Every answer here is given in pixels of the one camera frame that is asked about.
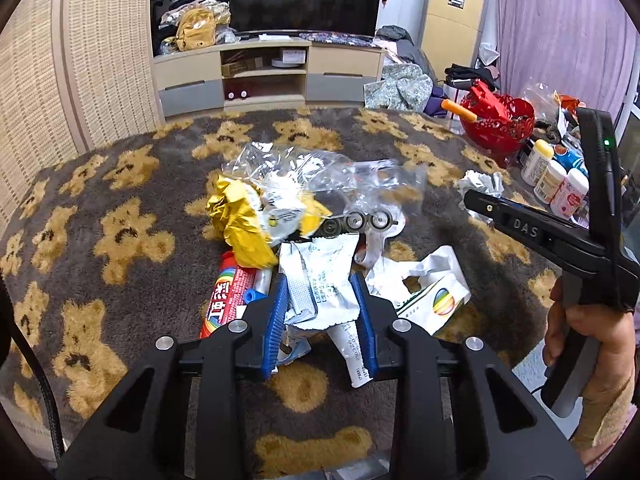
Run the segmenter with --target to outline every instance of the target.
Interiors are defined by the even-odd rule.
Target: bottle with yellow cap
[[[538,139],[522,168],[520,173],[522,179],[530,186],[535,186],[552,158],[554,158],[554,149],[546,140]]]

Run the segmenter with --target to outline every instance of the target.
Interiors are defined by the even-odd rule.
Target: gray drawer
[[[209,108],[222,108],[225,103],[220,79],[174,86],[159,91],[158,95],[165,117]]]
[[[337,74],[307,74],[307,101],[351,101],[364,102],[366,83],[375,83],[376,78],[370,76],[353,76]]]

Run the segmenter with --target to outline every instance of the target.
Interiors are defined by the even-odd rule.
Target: brown fuzzy blanket
[[[554,270],[460,210],[454,183],[465,171],[498,171],[464,139],[414,113],[218,114],[42,170],[0,242],[15,320],[52,383],[66,438],[158,336],[198,335],[225,250],[205,205],[216,170],[250,140],[426,164],[422,215],[388,250],[398,260],[422,259],[445,244],[456,251],[472,301],[438,335],[478,335],[512,366],[542,338]],[[505,197],[527,201],[509,173],[504,183]],[[351,388],[331,341],[313,343],[311,354],[267,383],[241,388],[254,476],[330,467],[390,447],[395,385]],[[0,370],[0,394],[46,420],[15,349]]]

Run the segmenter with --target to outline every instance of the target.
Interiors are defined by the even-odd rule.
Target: black cable
[[[9,334],[11,334],[17,347],[22,352],[27,364],[30,366],[33,374],[38,380],[38,386],[40,387],[40,393],[44,399],[44,405],[47,410],[47,418],[49,419],[49,431],[51,433],[51,443],[53,444],[53,453],[56,455],[56,460],[59,462],[60,458],[65,452],[65,445],[62,440],[62,429],[60,428],[60,416],[58,415],[58,407],[56,406],[56,399],[53,396],[53,391],[49,384],[49,380],[40,365],[36,355],[33,353],[28,341],[24,338],[22,331],[16,325],[13,318],[13,309],[11,304],[11,298],[4,285],[4,280],[0,278],[0,301],[8,308],[0,306],[0,314],[4,317],[4,322],[8,326]]]

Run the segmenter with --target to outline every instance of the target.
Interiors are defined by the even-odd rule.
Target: yellow backpack
[[[191,9],[184,13],[175,43],[180,50],[194,50],[216,42],[216,19],[209,9]]]

